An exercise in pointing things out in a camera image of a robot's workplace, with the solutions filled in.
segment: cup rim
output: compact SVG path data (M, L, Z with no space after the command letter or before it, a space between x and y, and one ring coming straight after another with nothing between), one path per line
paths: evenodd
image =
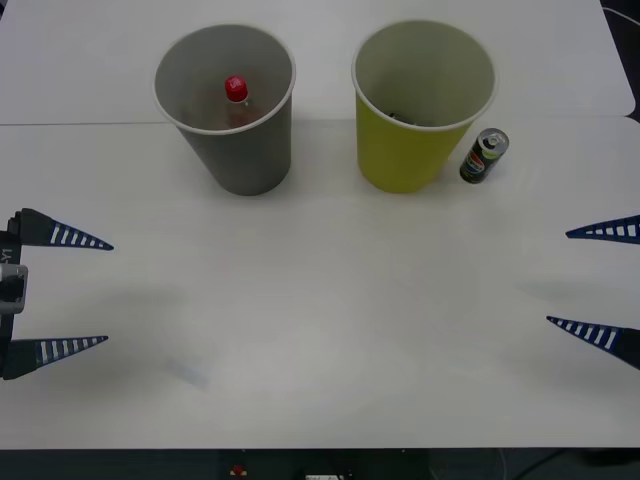
M269 113L267 113L266 115L263 115L262 117L260 117L255 122L249 123L247 125L243 125L242 127L229 128L227 130L205 130L205 129L202 129L202 128L190 127L186 123L182 123L179 120L176 120L175 118L173 118L171 115L169 115L169 113L160 104L160 100L158 100L158 94L156 92L156 77L158 76L158 69L160 68L160 65L162 64L162 61L167 56L167 54L171 51L171 49L176 44L178 44L179 42L181 42L185 38L189 37L190 35L194 35L194 34L196 34L198 32L201 32L202 30L207 30L209 28L214 28L214 27L246 27L246 28L251 28L253 30L257 30L259 32L262 32L262 33L270 36L271 38L273 38L282 47L282 49L289 56L289 61L291 62L291 81L289 82L289 87L287 88L287 92L283 95L283 97L280 100L280 102L278 102L278 104L275 107L273 107L269 111ZM293 87L294 87L295 83L296 83L296 62L295 62L295 60L293 58L293 54L291 53L291 50L289 50L287 45L282 40L280 40L280 38L278 38L276 35L274 35L273 33L269 32L268 30L265 30L264 28L256 27L255 25L251 25L251 24L248 24L248 23L214 23L214 24L207 25L207 26L198 28L196 30L192 30L190 32L187 32L184 35L182 35L181 37L179 37L176 40L174 40L173 42L171 42L171 44L169 44L169 46L161 54L160 59L156 62L156 68L154 69L154 75L153 75L153 80L152 80L152 83L151 83L151 88L152 88L152 91L153 91L153 101L156 104L156 107L158 108L158 110L160 110L160 113L162 114L162 116L165 117L167 120L169 120L170 123L172 123L173 125L175 125L179 129L185 130L187 132L197 133L197 134L200 134L200 135L216 136L216 135L233 135L235 133L245 132L247 130L251 130L253 128L256 128L257 126L262 125L263 123L268 121L271 117L275 116L280 111L280 109L289 101L289 99L291 98L291 94L293 93Z
M373 103L371 103L369 101L369 99L366 97L366 95L364 94L364 92L362 91L362 89L360 88L360 85L358 83L358 79L356 77L356 62L358 60L358 56L360 55L360 51L362 50L362 47L365 46L365 44L371 40L371 38L373 38L375 35L377 35L379 32L386 30L389 27L393 27L395 25L401 25L403 23L432 23L432 24L439 24L439 25L443 25L445 27L449 27L452 28L454 30L458 30L459 32L467 35L468 37L470 37L474 42L476 42L480 48L484 51L484 53L487 55L487 58L489 59L489 63L491 64L491 69L493 70L493 89L491 90L491 95L489 95L489 98L487 99L487 101L485 102L485 104L482 106L482 108L480 108L476 113L474 113L473 115L471 115L470 117L461 120L459 122L456 123L452 123L450 125L442 125L442 126L438 126L438 127L426 127L426 126L419 126L419 125L409 125L408 123L404 123L401 122L399 120L396 120L394 118L389 117L389 115L386 115L384 112L382 112L380 109L378 109L378 107L376 107ZM480 117L484 112L487 111L487 109L491 106L491 104L493 103L493 100L496 97L496 94L498 93L498 83L499 83L499 77L498 77L498 69L496 68L496 62L493 60L493 57L491 56L491 54L489 53L489 49L487 49L487 47L484 45L484 43L482 43L480 40L478 40L474 35L470 34L469 32L456 27L455 25L452 25L450 23L447 22L440 22L438 20L429 20L429 19L406 19L406 20L400 20L400 21L394 21L391 23L387 23L381 27L378 27L375 31L371 32L367 37L365 37L364 40L362 40L362 42L360 42L360 45L358 45L358 48L356 49L355 54L353 55L353 60L351 62L351 81L353 82L353 86L356 89L356 93L358 94L358 97L360 98L360 100L362 100L364 102L364 104L369 107L371 109L371 111L373 113L375 113L378 117L382 118L383 120L392 123L394 125L397 125L399 127L405 128L407 130L416 130L419 132L448 132L450 130L455 130L457 128L463 127L465 125L468 125L470 123L472 123L473 121L475 121L478 117Z

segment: soda can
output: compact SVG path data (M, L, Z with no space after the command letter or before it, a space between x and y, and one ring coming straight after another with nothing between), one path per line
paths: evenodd
M483 130L460 165L460 176L469 183L483 182L507 148L506 133L497 128Z

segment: yellow paper cup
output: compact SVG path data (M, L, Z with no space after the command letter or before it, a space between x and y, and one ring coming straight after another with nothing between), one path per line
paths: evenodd
M428 20L375 32L356 51L351 77L360 170L393 193L415 192L435 179L498 86L477 40Z

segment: cable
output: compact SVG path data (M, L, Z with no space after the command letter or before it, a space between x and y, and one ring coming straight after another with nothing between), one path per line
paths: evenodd
M520 472L518 475L516 475L515 477L512 478L512 480L522 480L523 478L525 478L527 475L529 475L531 472L533 472L534 470L540 468L542 465L550 462L551 460L553 460L554 458L562 455L563 453L565 453L567 450L569 450L568 448L561 448L560 450L556 450L555 452L553 452L551 455L547 455L546 457L538 460L537 462L535 462L533 465L531 465L530 467L525 468L522 472Z
M638 25L640 27L640 22L638 20L635 20L631 17L627 17L624 13L620 13L617 10L614 10L613 8L609 8L609 7L602 7L603 10L606 10L607 12L611 12L615 15L618 15L619 17L624 18L625 20L629 20L631 23L635 23L636 25Z

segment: paper cup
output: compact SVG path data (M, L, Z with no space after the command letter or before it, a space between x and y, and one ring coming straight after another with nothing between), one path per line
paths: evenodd
M225 79L245 78L261 116L229 128ZM175 42L156 70L156 105L193 147L218 183L238 195L278 185L291 165L291 52L246 25L215 25Z
M360 170L394 193L415 192L436 178L498 85L477 40L427 20L375 32L356 51L351 76Z

